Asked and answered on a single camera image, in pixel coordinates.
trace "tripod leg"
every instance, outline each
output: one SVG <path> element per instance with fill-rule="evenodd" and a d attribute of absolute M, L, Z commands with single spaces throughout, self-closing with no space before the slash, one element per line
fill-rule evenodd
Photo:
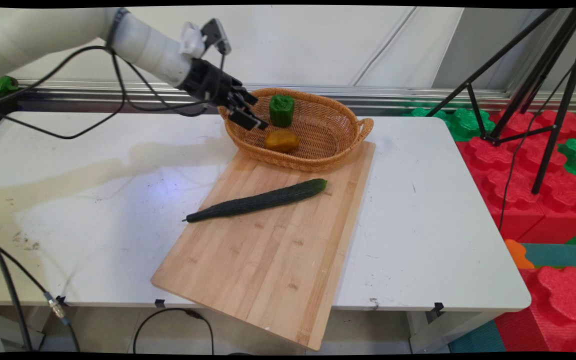
<path fill-rule="evenodd" d="M 571 30 L 571 28 L 572 31 L 574 31 L 575 27 L 576 27 L 576 7 L 572 9 L 572 11 L 570 11 L 570 14 L 567 16 L 563 25 L 561 26 L 561 28 L 559 28 L 559 30 L 555 34 L 552 41 L 548 44 L 548 47 L 537 61 L 535 67 L 532 69 L 532 71 L 530 71 L 528 78 L 526 78 L 523 84 L 521 84 L 521 87 L 519 87 L 519 90 L 517 90 L 517 92 L 515 93 L 514 98 L 512 98 L 512 100 L 506 107 L 498 123 L 496 123 L 494 129 L 492 130 L 492 132 L 490 132 L 490 137 L 492 138 L 499 137 L 499 134 L 501 134 L 501 131 L 504 129 L 510 118 L 513 116 L 513 114 L 515 113 L 521 102 L 526 98 L 528 91 L 530 91 L 533 84 L 536 83 L 537 77 L 541 73 L 540 69 L 544 69 L 545 64 L 551 59 L 553 54 L 558 50 L 562 41 L 566 39 L 568 31 Z"/>
<path fill-rule="evenodd" d="M 557 111 L 557 117 L 555 117 L 555 124 L 553 125 L 553 130 L 550 132 L 550 137 L 548 143 L 546 144 L 546 150 L 541 158 L 541 164 L 539 164 L 539 170 L 537 171 L 537 177 L 532 185 L 532 193 L 539 194 L 539 190 L 542 187 L 542 182 L 544 182 L 544 176 L 546 175 L 546 170 L 548 169 L 548 164 L 551 161 L 551 155 L 553 155 L 553 150 L 555 149 L 555 144 L 557 143 L 557 137 L 560 136 L 560 130 L 562 129 L 562 124 L 564 123 L 564 117 L 568 111 L 570 104 L 570 99 L 572 98 L 572 93 L 575 91 L 576 86 L 576 58 L 574 59 L 574 66 L 568 78 L 566 89 L 564 90 L 563 96 L 561 98 L 561 103 L 559 105 L 559 110 Z"/>
<path fill-rule="evenodd" d="M 521 114 L 525 114 L 528 111 L 530 104 L 533 102 L 533 100 L 535 100 L 535 96 L 537 96 L 539 89 L 542 88 L 544 81 L 546 80 L 546 78 L 548 78 L 548 74 L 550 74 L 551 70 L 553 70 L 553 66 L 555 66 L 555 63 L 557 63 L 557 60 L 560 58 L 560 55 L 562 55 L 562 52 L 568 45 L 570 38 L 572 38 L 572 35 L 575 33 L 575 30 L 576 30 L 576 24 L 570 28 L 570 30 L 566 35 L 566 38 L 562 41 L 562 43 L 559 45 L 555 53 L 550 57 L 548 62 L 544 64 L 544 69 L 542 69 L 541 75 L 539 75 L 539 78 L 537 79 L 537 84 L 535 84 L 532 91 L 530 91 L 530 95 L 528 95 L 528 98 L 526 98 L 526 101 L 521 106 L 521 109 L 519 109 L 519 112 L 521 112 Z"/>
<path fill-rule="evenodd" d="M 477 124 L 479 125 L 479 136 L 482 139 L 486 138 L 486 128 L 484 127 L 484 120 L 482 120 L 482 114 L 480 114 L 480 107 L 477 105 L 477 99 L 475 98 L 475 91 L 473 91 L 473 85 L 470 83 L 466 85 L 468 89 L 468 95 L 470 96 L 470 103 L 472 104 L 472 111 L 475 112 L 475 119 L 477 119 Z"/>
<path fill-rule="evenodd" d="M 457 86 L 457 89 L 451 92 L 450 95 L 444 98 L 444 100 L 441 101 L 439 105 L 435 106 L 434 109 L 430 110 L 430 112 L 426 114 L 426 117 L 434 116 L 439 110 L 445 107 L 446 104 L 450 102 L 450 100 L 453 100 L 455 96 L 461 94 L 461 92 L 464 91 L 464 89 L 466 89 L 466 84 L 470 84 L 475 79 L 480 77 L 480 75 L 482 75 L 484 71 L 488 70 L 494 63 L 496 63 L 499 59 L 501 59 L 503 55 L 505 55 L 508 51 L 510 51 L 510 49 L 514 48 L 515 45 L 517 45 L 520 41 L 522 41 L 526 37 L 526 35 L 530 34 L 536 27 L 539 27 L 539 25 L 541 25 L 541 23 L 543 23 L 544 20 L 548 19 L 548 17 L 551 16 L 556 10 L 557 9 L 544 10 L 544 12 L 542 12 L 536 19 L 534 19 L 534 21 L 531 22 L 530 25 L 526 26 L 525 29 L 519 32 L 519 34 L 517 34 L 517 36 L 515 36 L 512 40 L 510 40 L 510 42 L 507 43 L 503 48 L 501 48 L 501 50 L 499 50 L 496 54 L 490 57 L 490 59 L 486 61 L 486 63 L 483 64 L 480 68 L 478 68 L 477 71 L 475 71 L 472 75 L 468 76 L 468 78 L 464 82 L 462 82 L 459 86 Z"/>

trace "basket handle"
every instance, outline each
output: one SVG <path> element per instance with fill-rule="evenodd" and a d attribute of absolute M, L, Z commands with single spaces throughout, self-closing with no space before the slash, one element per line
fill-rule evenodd
<path fill-rule="evenodd" d="M 371 130 L 373 129 L 373 125 L 375 125 L 375 122 L 373 121 L 372 118 L 366 117 L 364 119 L 357 121 L 357 125 L 363 127 L 361 128 L 361 132 L 359 132 L 359 136 L 357 136 L 357 140 L 354 142 L 355 144 L 359 144 L 362 141 L 364 141 L 364 139 L 366 139 L 368 134 L 370 134 Z"/>

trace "wooden cutting board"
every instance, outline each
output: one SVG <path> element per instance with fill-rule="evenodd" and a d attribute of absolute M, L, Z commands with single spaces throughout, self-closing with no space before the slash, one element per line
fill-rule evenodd
<path fill-rule="evenodd" d="M 200 210 L 315 178 L 327 187 L 290 205 L 189 223 L 152 284 L 318 351 L 374 152 L 364 141 L 318 173 L 238 152 Z"/>

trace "wicker basket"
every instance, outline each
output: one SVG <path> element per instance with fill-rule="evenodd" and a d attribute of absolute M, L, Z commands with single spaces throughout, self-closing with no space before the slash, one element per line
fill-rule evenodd
<path fill-rule="evenodd" d="M 258 89 L 251 94 L 259 99 L 252 107 L 253 112 L 269 124 L 272 96 L 281 94 L 294 99 L 292 125 L 286 129 L 297 134 L 299 147 L 289 153 L 264 148 L 266 135 L 281 127 L 270 124 L 265 130 L 248 131 L 228 120 L 226 108 L 219 107 L 226 131 L 235 145 L 262 162 L 301 171 L 324 171 L 338 164 L 373 129 L 373 119 L 358 121 L 349 108 L 331 98 L 283 88 Z"/>

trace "green vegetable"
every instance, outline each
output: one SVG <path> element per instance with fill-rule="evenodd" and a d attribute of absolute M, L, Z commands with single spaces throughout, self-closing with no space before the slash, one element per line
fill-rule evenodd
<path fill-rule="evenodd" d="M 19 86 L 13 84 L 12 77 L 2 76 L 0 77 L 0 98 L 10 92 L 16 91 Z"/>
<path fill-rule="evenodd" d="M 274 126 L 287 128 L 293 123 L 295 99 L 292 96 L 275 95 L 270 99 L 270 122 Z"/>
<path fill-rule="evenodd" d="M 288 205 L 319 194 L 326 189 L 326 184 L 328 184 L 328 182 L 323 178 L 313 178 L 313 180 L 307 180 L 292 186 L 268 191 L 267 193 L 224 201 L 217 205 L 212 205 L 207 209 L 189 214 L 185 217 L 184 221 L 195 223 L 205 219 L 248 214 L 256 212 L 257 210 Z"/>

